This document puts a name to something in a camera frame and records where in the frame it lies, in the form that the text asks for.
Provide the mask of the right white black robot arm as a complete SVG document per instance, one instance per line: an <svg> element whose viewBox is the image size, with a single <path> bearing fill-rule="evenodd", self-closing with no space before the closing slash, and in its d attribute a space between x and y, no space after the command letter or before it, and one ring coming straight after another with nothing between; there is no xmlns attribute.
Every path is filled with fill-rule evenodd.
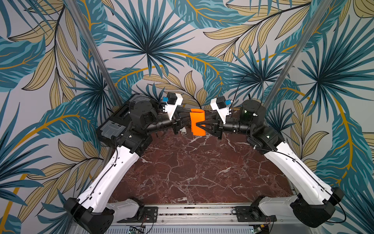
<svg viewBox="0 0 374 234"><path fill-rule="evenodd" d="M251 218L289 216L311 228L333 223L336 206L340 206L344 197L342 189L322 181L278 131L264 124L267 110L261 103L253 99L244 101L237 119L231 117L229 104L224 97L212 99L210 105L216 114L209 120L192 117L193 127L217 138L223 133L245 135L247 143L276 165L297 189L297 195L290 197L258 197L250 207Z"/></svg>

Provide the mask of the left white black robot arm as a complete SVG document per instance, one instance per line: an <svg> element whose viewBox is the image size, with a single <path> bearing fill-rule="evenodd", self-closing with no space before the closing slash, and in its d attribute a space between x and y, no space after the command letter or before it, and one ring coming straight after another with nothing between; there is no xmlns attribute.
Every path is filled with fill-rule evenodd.
<svg viewBox="0 0 374 234"><path fill-rule="evenodd" d="M162 101L165 106L159 113L158 102L144 95L132 95L97 129L99 140L116 150L92 184L64 204L66 212L88 233L104 234L114 222L141 219L144 205L138 199L116 203L109 203L109 199L152 143L152 133L171 128L177 134L184 127L178 113L183 97L171 93Z"/></svg>

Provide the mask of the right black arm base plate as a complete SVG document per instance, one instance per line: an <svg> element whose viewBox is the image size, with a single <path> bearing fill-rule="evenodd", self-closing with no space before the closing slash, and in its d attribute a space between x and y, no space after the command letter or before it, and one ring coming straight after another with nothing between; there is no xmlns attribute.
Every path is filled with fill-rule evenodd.
<svg viewBox="0 0 374 234"><path fill-rule="evenodd" d="M267 216L259 208L252 206L236 206L231 210L231 214L237 217L238 222L272 223L277 221L275 215Z"/></svg>

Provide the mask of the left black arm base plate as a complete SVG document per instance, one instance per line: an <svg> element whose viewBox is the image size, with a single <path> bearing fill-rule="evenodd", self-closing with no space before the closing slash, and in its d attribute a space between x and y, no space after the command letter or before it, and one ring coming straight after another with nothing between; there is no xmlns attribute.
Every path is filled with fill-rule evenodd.
<svg viewBox="0 0 374 234"><path fill-rule="evenodd" d="M157 206L145 206L140 208L135 215L135 217L125 218L117 223L156 223L158 219L158 210Z"/></svg>

